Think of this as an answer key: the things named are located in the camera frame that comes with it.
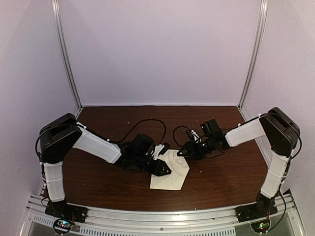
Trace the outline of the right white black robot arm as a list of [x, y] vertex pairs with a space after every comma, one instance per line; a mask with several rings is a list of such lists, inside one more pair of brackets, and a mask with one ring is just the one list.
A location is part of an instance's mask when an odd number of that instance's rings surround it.
[[252, 206], [255, 216], [264, 216], [279, 194], [291, 161], [302, 149], [299, 126], [284, 111], [274, 107], [229, 130], [220, 128], [214, 118], [202, 123], [200, 128], [203, 131], [200, 137], [192, 130], [187, 132], [189, 140], [181, 146], [178, 156], [202, 160], [214, 151], [224, 152], [249, 141], [268, 143], [268, 172]]

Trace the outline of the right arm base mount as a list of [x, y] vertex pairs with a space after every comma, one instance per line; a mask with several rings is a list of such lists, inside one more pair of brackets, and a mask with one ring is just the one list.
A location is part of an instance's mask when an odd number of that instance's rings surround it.
[[235, 208], [238, 222], [250, 222], [251, 229], [258, 234], [267, 233], [271, 229], [270, 215], [278, 212], [274, 198], [258, 195], [256, 202]]

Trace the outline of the cream paper envelope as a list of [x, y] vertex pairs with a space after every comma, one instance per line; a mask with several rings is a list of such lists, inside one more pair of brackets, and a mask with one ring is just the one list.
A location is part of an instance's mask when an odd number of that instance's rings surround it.
[[157, 177], [151, 175], [150, 189], [179, 191], [189, 172], [189, 165], [184, 157], [177, 155], [178, 150], [169, 149], [158, 158], [165, 161], [171, 173]]

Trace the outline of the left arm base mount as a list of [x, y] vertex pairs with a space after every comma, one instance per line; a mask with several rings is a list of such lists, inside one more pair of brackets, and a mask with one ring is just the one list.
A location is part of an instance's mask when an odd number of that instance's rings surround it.
[[52, 228], [58, 235], [69, 233], [75, 223], [85, 223], [87, 213], [86, 207], [68, 204], [66, 200], [49, 200], [45, 209], [45, 214], [56, 218]]

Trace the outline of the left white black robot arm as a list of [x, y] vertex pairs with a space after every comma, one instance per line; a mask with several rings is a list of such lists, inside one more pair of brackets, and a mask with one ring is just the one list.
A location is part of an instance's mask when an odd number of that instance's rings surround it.
[[168, 143], [156, 145], [146, 134], [137, 134], [127, 142], [112, 141], [90, 130], [71, 113], [41, 128], [34, 148], [48, 192], [48, 206], [59, 218], [71, 214], [64, 191], [63, 165], [65, 159], [76, 152], [97, 157], [121, 169], [145, 171], [156, 177], [172, 173], [168, 164], [160, 159], [169, 149]]

